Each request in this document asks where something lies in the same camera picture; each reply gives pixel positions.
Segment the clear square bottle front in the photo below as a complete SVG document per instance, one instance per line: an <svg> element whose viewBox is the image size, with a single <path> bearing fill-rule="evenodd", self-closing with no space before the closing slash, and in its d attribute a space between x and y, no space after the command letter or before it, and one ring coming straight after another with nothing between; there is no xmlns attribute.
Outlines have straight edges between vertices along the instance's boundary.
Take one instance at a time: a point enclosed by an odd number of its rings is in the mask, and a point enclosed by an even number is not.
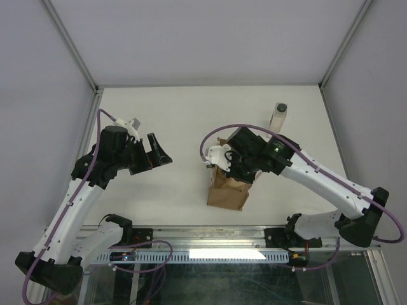
<svg viewBox="0 0 407 305"><path fill-rule="evenodd" d="M282 129L286 117L287 104L276 103L270 119L269 130L274 133L279 133Z"/></svg>

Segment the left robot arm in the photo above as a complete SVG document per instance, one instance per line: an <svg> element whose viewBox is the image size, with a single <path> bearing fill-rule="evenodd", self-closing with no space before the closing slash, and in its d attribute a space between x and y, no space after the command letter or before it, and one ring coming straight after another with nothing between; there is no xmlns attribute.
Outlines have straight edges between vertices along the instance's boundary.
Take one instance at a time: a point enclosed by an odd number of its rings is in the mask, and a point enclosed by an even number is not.
<svg viewBox="0 0 407 305"><path fill-rule="evenodd" d="M62 295L78 285L84 270L110 247L125 247L135 241L130 219L111 214L96 232L76 242L87 215L120 170L130 175L168 165L172 158L155 134L148 134L151 150L122 126L103 128L92 150L77 160L66 198L39 243L30 252L20 252L16 266L35 283Z"/></svg>

